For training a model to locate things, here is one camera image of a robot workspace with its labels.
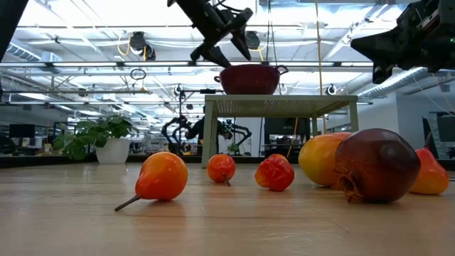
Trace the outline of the black boom stand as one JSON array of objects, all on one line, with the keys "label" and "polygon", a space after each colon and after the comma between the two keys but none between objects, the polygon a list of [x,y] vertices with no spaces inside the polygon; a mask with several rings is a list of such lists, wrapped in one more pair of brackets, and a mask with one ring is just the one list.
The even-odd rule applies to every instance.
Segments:
[{"label": "black boom stand", "polygon": [[178,116],[183,117],[183,106],[185,105],[186,101],[194,94],[199,95],[214,95],[216,93],[224,93],[223,90],[216,90],[216,89],[199,89],[199,90],[185,90],[183,87],[178,84],[174,89],[174,92],[178,99]]}]

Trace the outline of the dark computer monitor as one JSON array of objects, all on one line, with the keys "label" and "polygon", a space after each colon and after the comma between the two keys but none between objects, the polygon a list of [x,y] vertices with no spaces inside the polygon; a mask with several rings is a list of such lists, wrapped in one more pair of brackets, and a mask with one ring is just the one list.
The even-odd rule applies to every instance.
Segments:
[{"label": "dark computer monitor", "polygon": [[10,124],[10,138],[34,138],[36,134],[36,126],[34,124]]},{"label": "dark computer monitor", "polygon": [[437,126],[441,142],[455,142],[455,117],[437,117]]}]

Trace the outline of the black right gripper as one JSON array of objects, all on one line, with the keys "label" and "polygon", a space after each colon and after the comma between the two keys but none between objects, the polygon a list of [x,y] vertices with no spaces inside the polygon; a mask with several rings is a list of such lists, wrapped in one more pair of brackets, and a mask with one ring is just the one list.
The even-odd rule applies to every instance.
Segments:
[{"label": "black right gripper", "polygon": [[373,61],[373,82],[380,84],[392,69],[426,68],[435,73],[455,69],[455,0],[411,3],[390,31],[355,38],[351,47]]}]

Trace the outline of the person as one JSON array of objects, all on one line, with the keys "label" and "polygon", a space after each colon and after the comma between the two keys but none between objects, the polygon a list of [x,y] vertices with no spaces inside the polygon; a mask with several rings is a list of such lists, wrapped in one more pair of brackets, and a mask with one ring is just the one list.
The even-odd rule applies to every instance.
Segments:
[{"label": "person", "polygon": [[[202,155],[202,153],[203,153],[202,145],[203,145],[204,121],[205,121],[205,117],[202,117],[185,133],[185,137],[187,139],[194,139],[195,137],[198,137],[197,155]],[[218,121],[217,133],[218,133],[218,135],[222,135],[224,139],[232,138],[232,133],[229,132],[228,130],[226,130],[224,124],[220,121]]]}]

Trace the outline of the orange yellow mango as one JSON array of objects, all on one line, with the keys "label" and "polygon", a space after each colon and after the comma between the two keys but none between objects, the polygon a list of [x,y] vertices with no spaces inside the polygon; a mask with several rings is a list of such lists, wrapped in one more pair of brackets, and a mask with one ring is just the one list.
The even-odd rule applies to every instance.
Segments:
[{"label": "orange yellow mango", "polygon": [[322,134],[311,138],[299,152],[298,162],[306,177],[320,186],[335,186],[335,154],[350,132]]}]

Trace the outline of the black equipment cabinet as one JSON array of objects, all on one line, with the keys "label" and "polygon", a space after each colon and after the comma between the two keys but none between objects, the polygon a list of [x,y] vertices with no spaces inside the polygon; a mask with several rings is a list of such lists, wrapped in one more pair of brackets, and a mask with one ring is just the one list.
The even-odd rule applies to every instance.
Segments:
[{"label": "black equipment cabinet", "polygon": [[264,155],[281,154],[286,158],[296,158],[310,136],[311,125],[307,118],[266,118]]}]

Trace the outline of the maroon plastic colander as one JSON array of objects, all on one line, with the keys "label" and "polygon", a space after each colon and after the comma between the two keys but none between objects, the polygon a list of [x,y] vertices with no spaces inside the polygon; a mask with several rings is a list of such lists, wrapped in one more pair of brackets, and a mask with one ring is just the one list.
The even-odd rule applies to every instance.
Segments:
[{"label": "maroon plastic colander", "polygon": [[233,65],[215,76],[214,81],[221,84],[227,95],[273,95],[281,75],[288,72],[284,65]]}]

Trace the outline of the orange pear with stem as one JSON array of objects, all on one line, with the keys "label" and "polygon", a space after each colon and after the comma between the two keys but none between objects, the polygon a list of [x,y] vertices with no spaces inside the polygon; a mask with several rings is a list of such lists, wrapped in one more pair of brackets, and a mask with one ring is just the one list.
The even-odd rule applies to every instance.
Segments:
[{"label": "orange pear with stem", "polygon": [[423,148],[416,150],[420,160],[420,171],[410,193],[440,195],[449,187],[448,171],[437,161],[429,150],[432,133],[427,135]]},{"label": "orange pear with stem", "polygon": [[181,157],[165,151],[152,154],[142,164],[135,195],[114,210],[119,211],[140,199],[173,200],[183,192],[187,181],[188,167]]}]

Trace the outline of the dark red pomegranate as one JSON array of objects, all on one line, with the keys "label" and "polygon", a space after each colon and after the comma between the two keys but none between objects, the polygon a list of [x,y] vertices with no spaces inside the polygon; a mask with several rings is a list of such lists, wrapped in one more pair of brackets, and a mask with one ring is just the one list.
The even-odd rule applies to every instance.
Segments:
[{"label": "dark red pomegranate", "polygon": [[364,129],[346,137],[335,154],[338,187],[346,200],[393,203],[409,192],[421,163],[415,150],[388,129]]}]

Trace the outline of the wrinkled red orange pepper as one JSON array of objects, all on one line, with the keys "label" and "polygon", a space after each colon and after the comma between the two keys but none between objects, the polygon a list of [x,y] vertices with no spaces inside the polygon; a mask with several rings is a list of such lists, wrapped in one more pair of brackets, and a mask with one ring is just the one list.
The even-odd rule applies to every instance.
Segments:
[{"label": "wrinkled red orange pepper", "polygon": [[255,181],[263,188],[281,192],[294,181],[294,169],[281,158],[268,158],[261,162],[255,172]]}]

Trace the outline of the pale green perforated riser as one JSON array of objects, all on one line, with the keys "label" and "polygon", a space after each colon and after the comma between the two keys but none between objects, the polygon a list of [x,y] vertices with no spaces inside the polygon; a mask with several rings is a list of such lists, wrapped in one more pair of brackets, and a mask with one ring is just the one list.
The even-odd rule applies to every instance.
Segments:
[{"label": "pale green perforated riser", "polygon": [[310,118],[318,133],[317,119],[342,107],[349,107],[351,130],[359,130],[356,95],[207,95],[201,167],[216,153],[219,117]]}]

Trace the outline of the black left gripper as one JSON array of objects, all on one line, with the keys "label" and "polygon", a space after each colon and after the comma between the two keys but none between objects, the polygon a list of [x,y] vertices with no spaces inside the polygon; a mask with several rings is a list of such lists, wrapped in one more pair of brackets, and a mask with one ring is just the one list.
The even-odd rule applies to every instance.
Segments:
[{"label": "black left gripper", "polygon": [[231,43],[247,60],[251,60],[245,38],[245,26],[253,11],[250,8],[235,9],[224,5],[224,1],[218,0],[217,4],[212,5],[210,0],[177,0],[178,6],[191,20],[192,27],[197,28],[205,38],[204,43],[190,54],[192,61],[203,57],[221,67],[230,67],[231,64],[221,49],[208,45],[216,44],[229,33],[232,35]]}]

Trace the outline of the green plant in white pot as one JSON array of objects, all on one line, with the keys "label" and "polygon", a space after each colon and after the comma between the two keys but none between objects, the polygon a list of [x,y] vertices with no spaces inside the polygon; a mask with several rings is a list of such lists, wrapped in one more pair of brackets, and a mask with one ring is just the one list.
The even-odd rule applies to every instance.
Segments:
[{"label": "green plant in white pot", "polygon": [[70,159],[82,160],[88,149],[93,148],[99,164],[124,164],[129,155],[130,140],[134,131],[132,123],[122,116],[111,116],[100,121],[80,121],[76,133],[59,135],[54,148]]}]

